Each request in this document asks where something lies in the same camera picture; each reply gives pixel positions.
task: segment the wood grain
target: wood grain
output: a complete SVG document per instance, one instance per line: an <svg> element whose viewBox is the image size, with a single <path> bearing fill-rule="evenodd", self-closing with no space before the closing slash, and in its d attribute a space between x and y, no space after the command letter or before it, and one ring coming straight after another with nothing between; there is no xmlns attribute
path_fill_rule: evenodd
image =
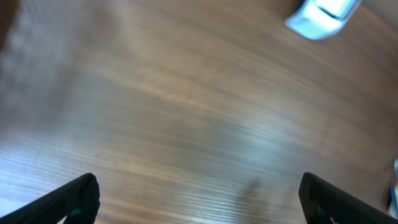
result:
<svg viewBox="0 0 398 224"><path fill-rule="evenodd" d="M393 0L364 0L363 4L391 23L395 28L398 27L398 16L394 13L394 9L398 7L398 2Z"/></svg>
<svg viewBox="0 0 398 224"><path fill-rule="evenodd" d="M379 209L398 34L311 42L295 1L25 0L0 58L0 215L85 172L97 223L303 223L314 172Z"/></svg>

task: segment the black plastic part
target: black plastic part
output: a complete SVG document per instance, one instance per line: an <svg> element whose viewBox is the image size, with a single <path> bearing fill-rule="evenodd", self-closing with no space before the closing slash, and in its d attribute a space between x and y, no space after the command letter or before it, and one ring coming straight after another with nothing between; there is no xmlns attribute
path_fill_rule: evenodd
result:
<svg viewBox="0 0 398 224"><path fill-rule="evenodd" d="M36 201L0 218L0 224L93 224L100 207L100 188L85 174Z"/></svg>
<svg viewBox="0 0 398 224"><path fill-rule="evenodd" d="M308 224L331 223L331 219L339 224L398 224L398 220L311 173L303 175L298 196Z"/></svg>

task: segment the white object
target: white object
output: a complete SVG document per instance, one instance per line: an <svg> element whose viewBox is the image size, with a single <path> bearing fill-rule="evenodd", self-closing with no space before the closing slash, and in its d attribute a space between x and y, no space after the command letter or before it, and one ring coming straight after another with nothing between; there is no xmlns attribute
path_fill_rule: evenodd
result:
<svg viewBox="0 0 398 224"><path fill-rule="evenodd" d="M339 32L361 1L305 0L285 24L308 39L322 40Z"/></svg>

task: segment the brown wooden surface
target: brown wooden surface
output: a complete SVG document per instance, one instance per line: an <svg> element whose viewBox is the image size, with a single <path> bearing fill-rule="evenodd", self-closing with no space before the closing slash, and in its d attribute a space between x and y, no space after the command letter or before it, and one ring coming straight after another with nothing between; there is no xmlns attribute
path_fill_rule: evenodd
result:
<svg viewBox="0 0 398 224"><path fill-rule="evenodd" d="M395 28L398 28L398 1L395 0L363 0L363 4L380 15Z"/></svg>
<svg viewBox="0 0 398 224"><path fill-rule="evenodd" d="M97 223L304 223L310 171L380 209L398 35L312 42L293 1L20 3L0 58L0 215L85 172Z"/></svg>

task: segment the white plastic piece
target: white plastic piece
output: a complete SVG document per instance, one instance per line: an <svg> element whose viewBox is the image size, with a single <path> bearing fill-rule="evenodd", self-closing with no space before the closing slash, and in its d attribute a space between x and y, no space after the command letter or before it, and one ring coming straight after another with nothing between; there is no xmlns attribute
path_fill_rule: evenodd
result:
<svg viewBox="0 0 398 224"><path fill-rule="evenodd" d="M308 39L322 40L339 32L361 1L305 0L285 24Z"/></svg>

